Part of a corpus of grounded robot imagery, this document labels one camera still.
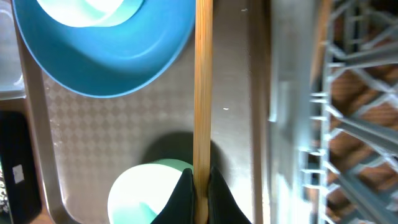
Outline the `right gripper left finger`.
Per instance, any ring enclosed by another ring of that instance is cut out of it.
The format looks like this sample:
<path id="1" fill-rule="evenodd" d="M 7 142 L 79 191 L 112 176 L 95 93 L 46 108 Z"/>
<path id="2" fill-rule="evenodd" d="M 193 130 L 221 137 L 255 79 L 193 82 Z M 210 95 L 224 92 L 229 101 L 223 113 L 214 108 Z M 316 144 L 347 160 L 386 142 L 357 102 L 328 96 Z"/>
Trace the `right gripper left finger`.
<path id="1" fill-rule="evenodd" d="M 193 224 L 195 216 L 193 172 L 184 169 L 168 202 L 151 224 Z"/>

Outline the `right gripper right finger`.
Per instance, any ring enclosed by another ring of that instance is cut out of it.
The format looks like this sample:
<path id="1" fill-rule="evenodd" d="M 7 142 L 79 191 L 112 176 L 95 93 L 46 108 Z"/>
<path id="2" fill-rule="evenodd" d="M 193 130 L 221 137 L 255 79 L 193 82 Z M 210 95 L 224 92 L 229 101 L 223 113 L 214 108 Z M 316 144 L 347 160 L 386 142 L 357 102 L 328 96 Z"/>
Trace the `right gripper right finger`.
<path id="1" fill-rule="evenodd" d="M 237 205 L 224 177 L 217 167 L 210 170 L 208 183 L 209 224 L 251 224 Z"/>

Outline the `light blue bowl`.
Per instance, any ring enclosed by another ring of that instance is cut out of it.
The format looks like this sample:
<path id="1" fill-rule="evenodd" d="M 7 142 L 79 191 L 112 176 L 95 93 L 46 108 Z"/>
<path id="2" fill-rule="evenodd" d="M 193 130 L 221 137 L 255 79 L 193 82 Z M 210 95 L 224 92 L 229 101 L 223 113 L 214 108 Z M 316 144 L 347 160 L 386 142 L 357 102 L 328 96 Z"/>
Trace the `light blue bowl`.
<path id="1" fill-rule="evenodd" d="M 130 19 L 143 0 L 37 0 L 57 22 L 69 27 L 112 27 Z"/>

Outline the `mint green bowl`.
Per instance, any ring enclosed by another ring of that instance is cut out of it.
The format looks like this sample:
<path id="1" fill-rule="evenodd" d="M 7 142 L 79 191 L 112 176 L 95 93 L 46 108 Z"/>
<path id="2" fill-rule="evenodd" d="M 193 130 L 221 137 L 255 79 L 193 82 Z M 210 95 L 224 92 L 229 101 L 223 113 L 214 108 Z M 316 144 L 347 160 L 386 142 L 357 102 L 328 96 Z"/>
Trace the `mint green bowl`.
<path id="1" fill-rule="evenodd" d="M 185 169 L 193 166 L 178 159 L 159 159 L 124 171 L 108 195 L 110 224 L 152 223 Z"/>

